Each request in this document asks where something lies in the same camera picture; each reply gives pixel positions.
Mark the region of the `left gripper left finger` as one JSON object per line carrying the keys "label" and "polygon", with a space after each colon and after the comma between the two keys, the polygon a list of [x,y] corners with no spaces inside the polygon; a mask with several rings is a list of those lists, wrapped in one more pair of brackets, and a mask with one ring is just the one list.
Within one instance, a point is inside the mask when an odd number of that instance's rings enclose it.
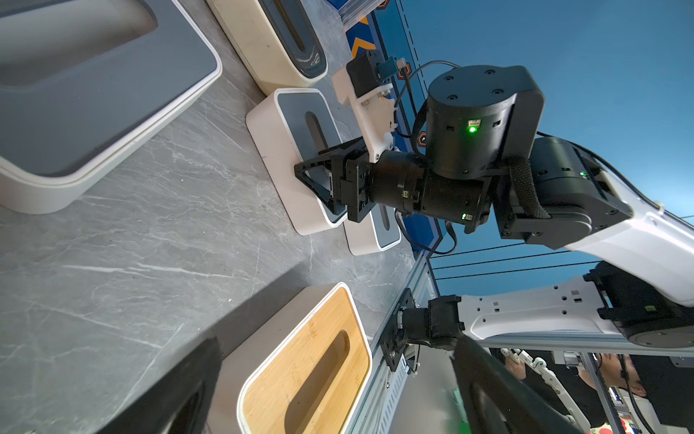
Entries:
{"label": "left gripper left finger", "polygon": [[221,367],[219,341],[202,341],[99,432],[203,432]]}

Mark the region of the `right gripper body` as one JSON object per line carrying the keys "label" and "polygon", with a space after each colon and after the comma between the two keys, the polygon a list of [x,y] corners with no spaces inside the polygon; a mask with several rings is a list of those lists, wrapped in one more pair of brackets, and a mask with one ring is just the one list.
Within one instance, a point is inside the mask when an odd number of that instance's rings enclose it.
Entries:
{"label": "right gripper body", "polygon": [[332,199],[347,211],[348,220],[362,222],[374,208],[368,197],[370,157],[366,148],[336,148],[330,157]]}

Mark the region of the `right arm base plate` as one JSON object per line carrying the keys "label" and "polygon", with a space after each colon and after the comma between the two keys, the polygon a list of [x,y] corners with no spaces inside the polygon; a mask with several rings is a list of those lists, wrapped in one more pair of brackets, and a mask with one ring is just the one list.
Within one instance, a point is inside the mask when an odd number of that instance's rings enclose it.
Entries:
{"label": "right arm base plate", "polygon": [[417,333],[421,328],[419,308],[415,303],[412,290],[406,288],[387,319],[379,340],[383,359],[392,373],[397,372],[406,348],[417,342]]}

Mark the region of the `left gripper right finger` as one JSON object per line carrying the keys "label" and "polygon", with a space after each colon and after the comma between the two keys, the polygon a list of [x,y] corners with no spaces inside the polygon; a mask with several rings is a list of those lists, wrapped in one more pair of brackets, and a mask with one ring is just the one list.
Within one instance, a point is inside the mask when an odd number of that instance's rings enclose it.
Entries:
{"label": "left gripper right finger", "polygon": [[452,365],[471,432],[580,432],[473,339],[457,340]]}

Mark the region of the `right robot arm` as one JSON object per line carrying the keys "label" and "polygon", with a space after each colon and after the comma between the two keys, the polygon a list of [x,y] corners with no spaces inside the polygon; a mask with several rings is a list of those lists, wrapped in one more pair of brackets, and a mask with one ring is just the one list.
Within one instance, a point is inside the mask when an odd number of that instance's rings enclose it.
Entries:
{"label": "right robot arm", "polygon": [[549,287],[400,309],[388,353],[408,344],[450,349],[462,336],[554,331],[692,347],[692,226],[592,151],[540,134],[544,105],[522,66],[457,67],[430,84],[417,114],[424,153],[379,151],[359,137],[295,166],[302,184],[352,222],[377,205],[468,233],[493,217],[504,240],[598,258],[586,275]]}

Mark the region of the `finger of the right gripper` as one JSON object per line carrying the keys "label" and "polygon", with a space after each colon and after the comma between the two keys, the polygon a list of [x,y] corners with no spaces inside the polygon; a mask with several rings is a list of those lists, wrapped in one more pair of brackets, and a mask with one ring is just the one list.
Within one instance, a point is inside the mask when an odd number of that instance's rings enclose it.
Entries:
{"label": "finger of the right gripper", "polygon": [[338,215],[346,212],[346,210],[337,208],[333,204],[331,196],[332,173],[330,157],[336,148],[365,148],[365,141],[362,137],[358,137],[341,145],[320,151],[317,157],[296,164],[294,171],[295,177],[316,195],[325,208],[332,214]]}

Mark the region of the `bamboo lid tissue box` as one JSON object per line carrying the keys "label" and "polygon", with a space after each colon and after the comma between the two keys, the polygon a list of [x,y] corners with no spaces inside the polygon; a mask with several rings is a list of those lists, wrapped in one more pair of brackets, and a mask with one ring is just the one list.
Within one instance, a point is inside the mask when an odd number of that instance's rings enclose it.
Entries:
{"label": "bamboo lid tissue box", "polygon": [[343,283],[302,289],[222,362],[213,433],[344,433],[372,350]]}

